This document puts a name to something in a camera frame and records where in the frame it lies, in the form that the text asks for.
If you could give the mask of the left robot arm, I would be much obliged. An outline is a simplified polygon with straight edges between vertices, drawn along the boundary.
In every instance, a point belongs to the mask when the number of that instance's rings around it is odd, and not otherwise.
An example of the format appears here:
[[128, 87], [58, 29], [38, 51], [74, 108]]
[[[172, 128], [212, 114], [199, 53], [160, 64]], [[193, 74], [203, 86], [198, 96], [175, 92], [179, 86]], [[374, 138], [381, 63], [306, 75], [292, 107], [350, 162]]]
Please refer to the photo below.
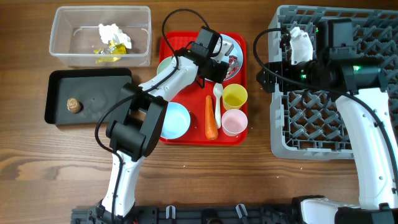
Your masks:
[[100, 117], [109, 118], [104, 149], [112, 154], [113, 166], [108, 191], [96, 208], [103, 223], [124, 223], [135, 204], [135, 188], [141, 166], [159, 142], [168, 103], [197, 79], [222, 83], [234, 44], [207, 26], [196, 40], [173, 50], [169, 66], [152, 80], [135, 86], [125, 84], [118, 101]]

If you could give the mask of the yellow foil wrapper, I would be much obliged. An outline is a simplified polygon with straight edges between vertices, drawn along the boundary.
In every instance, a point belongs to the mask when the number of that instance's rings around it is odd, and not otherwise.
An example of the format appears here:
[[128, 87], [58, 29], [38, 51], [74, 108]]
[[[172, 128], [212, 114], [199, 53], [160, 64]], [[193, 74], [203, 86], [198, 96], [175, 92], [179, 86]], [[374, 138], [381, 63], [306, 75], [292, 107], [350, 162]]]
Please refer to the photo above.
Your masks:
[[121, 57], [116, 57], [114, 55], [124, 55], [126, 54], [126, 47], [123, 44], [116, 45], [112, 40], [108, 42], [108, 48], [97, 49], [94, 51], [98, 55], [109, 55], [109, 57], [98, 57], [96, 63], [112, 63], [121, 59]]

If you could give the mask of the light blue bowl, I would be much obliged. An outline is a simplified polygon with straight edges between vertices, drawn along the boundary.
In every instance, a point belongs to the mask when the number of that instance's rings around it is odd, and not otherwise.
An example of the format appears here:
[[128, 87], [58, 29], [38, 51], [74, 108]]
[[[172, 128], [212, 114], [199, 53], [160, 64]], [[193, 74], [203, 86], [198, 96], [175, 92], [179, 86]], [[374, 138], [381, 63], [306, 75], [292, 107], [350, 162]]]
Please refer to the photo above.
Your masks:
[[180, 103], [170, 102], [167, 106], [161, 137], [177, 139], [182, 137], [190, 127], [190, 113]]

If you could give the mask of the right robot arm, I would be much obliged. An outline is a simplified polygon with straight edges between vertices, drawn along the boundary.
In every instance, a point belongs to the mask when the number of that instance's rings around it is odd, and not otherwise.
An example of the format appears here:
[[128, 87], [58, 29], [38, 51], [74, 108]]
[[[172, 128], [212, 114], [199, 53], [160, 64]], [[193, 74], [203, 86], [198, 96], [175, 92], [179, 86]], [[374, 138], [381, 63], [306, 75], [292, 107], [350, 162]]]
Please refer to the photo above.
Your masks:
[[326, 91], [341, 115], [354, 154], [359, 203], [324, 196], [292, 200], [295, 223], [396, 223], [397, 141], [389, 113], [387, 80], [375, 57], [359, 57], [350, 19], [315, 26], [310, 40], [302, 30], [281, 29], [291, 49], [289, 62], [262, 64], [257, 80], [281, 82], [289, 91]]

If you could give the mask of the red foil wrapper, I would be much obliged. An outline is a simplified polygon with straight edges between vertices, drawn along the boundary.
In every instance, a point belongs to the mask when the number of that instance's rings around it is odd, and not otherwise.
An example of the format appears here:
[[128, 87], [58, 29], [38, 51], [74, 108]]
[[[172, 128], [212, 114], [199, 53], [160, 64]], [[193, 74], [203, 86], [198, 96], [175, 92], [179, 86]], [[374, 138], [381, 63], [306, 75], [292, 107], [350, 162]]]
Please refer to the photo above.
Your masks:
[[238, 58], [234, 55], [229, 56], [229, 68], [226, 74], [226, 78], [233, 77], [240, 69]]

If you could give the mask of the brown round food piece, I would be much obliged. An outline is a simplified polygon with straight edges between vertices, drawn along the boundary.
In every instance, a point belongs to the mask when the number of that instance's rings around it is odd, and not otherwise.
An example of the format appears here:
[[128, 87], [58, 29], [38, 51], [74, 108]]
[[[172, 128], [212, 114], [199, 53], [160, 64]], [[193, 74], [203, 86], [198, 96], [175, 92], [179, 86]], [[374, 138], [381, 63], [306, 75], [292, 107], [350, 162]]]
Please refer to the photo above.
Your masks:
[[71, 113], [79, 113], [82, 109], [82, 105], [77, 99], [69, 98], [67, 100], [67, 109]]

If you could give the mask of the green bowl with rice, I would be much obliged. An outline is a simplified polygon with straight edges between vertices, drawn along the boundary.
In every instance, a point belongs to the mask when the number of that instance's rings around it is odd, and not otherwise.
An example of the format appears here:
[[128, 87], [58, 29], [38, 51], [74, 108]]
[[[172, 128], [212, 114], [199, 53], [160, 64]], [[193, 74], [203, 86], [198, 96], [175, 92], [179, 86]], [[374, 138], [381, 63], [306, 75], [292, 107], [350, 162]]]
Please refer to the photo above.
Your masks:
[[157, 67], [157, 74], [165, 70], [171, 64], [172, 58], [173, 58], [172, 56], [167, 57], [159, 63], [159, 66]]

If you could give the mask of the white tissue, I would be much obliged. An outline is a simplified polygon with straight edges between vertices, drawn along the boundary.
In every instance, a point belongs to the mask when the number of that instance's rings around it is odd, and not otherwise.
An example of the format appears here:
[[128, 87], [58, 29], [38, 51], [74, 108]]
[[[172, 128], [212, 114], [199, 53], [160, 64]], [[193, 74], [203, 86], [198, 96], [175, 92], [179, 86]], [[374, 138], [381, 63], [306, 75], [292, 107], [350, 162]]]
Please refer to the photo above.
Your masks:
[[108, 44], [108, 42], [113, 41], [114, 44], [124, 45], [127, 49], [132, 49], [131, 38], [125, 34], [116, 24], [98, 25], [99, 35], [102, 43]]

